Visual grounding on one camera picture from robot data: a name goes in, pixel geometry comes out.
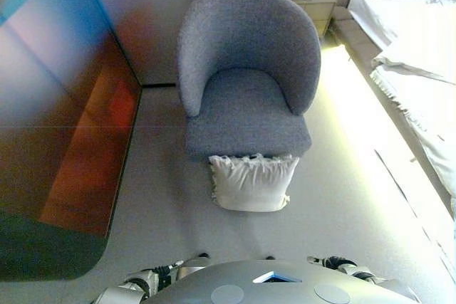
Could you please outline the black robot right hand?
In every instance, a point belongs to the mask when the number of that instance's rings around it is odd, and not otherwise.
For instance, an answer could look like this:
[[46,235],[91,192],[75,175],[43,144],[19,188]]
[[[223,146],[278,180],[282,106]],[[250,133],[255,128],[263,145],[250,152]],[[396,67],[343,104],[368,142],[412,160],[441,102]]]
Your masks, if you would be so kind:
[[341,266],[348,266],[348,267],[357,266],[357,264],[354,261],[348,260],[347,258],[340,257],[340,256],[329,256],[326,258],[317,258],[314,256],[308,256],[306,260],[311,264],[323,266],[325,268],[330,268],[332,270],[340,270]]

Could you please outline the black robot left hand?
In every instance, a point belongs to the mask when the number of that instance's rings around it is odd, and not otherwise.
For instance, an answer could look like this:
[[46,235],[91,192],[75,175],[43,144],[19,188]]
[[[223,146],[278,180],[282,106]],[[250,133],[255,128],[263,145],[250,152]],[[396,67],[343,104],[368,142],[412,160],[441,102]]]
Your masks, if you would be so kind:
[[158,275],[160,283],[164,283],[170,277],[171,271],[177,270],[183,263],[183,260],[178,260],[166,266],[157,266],[152,272]]

